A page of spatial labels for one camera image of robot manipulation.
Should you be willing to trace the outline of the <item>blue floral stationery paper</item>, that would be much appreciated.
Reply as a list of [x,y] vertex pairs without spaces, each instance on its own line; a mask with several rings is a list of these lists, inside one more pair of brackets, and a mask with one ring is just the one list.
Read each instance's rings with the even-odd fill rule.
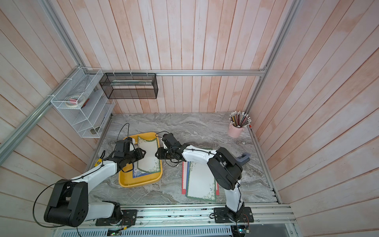
[[133,178],[138,178],[138,177],[143,177],[143,176],[153,174],[150,172],[144,172],[144,171],[139,170],[137,167],[137,164],[138,164],[137,162],[133,163]]
[[185,195],[187,194],[188,190],[189,166],[190,162],[186,162],[183,164],[183,190]]

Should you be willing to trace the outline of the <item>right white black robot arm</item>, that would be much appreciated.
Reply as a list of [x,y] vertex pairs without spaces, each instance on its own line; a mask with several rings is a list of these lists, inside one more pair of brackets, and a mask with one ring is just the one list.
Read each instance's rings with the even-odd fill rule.
[[208,166],[215,181],[224,188],[226,195],[225,207],[216,208],[213,212],[215,222],[237,223],[246,217],[245,204],[242,200],[240,180],[242,178],[243,165],[250,161],[250,154],[244,153],[235,158],[226,148],[218,150],[206,150],[192,146],[188,143],[181,144],[173,133],[165,133],[161,137],[163,148],[158,148],[155,156],[159,160],[175,159],[178,162],[192,162]]

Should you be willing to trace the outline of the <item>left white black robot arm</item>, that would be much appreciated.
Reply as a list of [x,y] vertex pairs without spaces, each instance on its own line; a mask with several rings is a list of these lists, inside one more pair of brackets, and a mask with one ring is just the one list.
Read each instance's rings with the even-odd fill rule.
[[44,213],[44,221],[60,226],[78,227],[85,221],[102,219],[111,225],[122,222],[120,204],[114,201],[89,202],[89,193],[127,165],[144,158],[146,151],[136,148],[132,138],[116,142],[115,149],[100,164],[86,173],[54,184]]

